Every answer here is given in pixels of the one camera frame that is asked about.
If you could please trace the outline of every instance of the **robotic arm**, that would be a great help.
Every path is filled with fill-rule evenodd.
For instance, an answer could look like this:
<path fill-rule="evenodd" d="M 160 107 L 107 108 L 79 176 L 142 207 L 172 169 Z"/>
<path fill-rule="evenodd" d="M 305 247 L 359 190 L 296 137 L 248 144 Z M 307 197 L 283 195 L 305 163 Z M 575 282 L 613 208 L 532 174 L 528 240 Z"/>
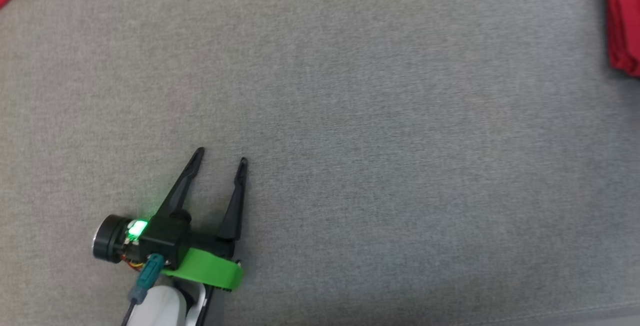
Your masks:
<path fill-rule="evenodd" d="M 141 271 L 129 293 L 132 303 L 123 326 L 201 326 L 213 290 L 230 292 L 242 281 L 243 270 L 233 255 L 242 232 L 248 162 L 240 160 L 224 219 L 217 233 L 208 235 L 190 229 L 192 217 L 183 209 L 203 155 L 204 148 L 196 150 L 148 221 L 109 215 L 93 238 L 94 257 L 124 261 Z M 169 276 L 173 287 L 151 287 L 158 272 Z"/>

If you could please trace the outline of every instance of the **green bracket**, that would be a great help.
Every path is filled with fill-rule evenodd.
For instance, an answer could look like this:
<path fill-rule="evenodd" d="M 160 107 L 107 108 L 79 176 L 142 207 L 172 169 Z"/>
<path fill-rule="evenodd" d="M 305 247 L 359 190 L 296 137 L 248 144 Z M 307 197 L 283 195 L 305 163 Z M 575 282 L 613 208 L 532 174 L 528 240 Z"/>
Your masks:
<path fill-rule="evenodd" d="M 234 262 L 207 251 L 190 248 L 177 270 L 164 269 L 162 273 L 212 287 L 235 290 L 245 272 Z"/>

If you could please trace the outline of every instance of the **gray carpet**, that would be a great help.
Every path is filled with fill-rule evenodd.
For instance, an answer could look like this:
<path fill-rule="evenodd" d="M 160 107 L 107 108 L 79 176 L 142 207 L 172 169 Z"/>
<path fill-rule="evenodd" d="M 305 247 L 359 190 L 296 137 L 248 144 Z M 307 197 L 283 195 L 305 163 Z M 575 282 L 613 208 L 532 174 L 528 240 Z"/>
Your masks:
<path fill-rule="evenodd" d="M 249 158 L 226 326 L 482 326 L 640 311 L 640 82 L 603 0 L 12 0 L 0 325 L 112 326 L 94 260 L 198 146 L 214 230 Z"/>

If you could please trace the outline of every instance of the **teal connector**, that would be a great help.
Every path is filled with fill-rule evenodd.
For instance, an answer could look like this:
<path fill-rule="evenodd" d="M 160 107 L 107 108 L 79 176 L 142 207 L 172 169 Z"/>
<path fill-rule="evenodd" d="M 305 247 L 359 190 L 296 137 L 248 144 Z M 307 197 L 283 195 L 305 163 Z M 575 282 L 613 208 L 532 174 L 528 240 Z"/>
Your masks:
<path fill-rule="evenodd" d="M 165 258 L 160 254 L 152 254 L 142 267 L 140 275 L 135 281 L 135 286 L 128 292 L 130 303 L 140 305 L 147 297 L 147 292 L 158 280 L 160 271 L 165 267 Z"/>

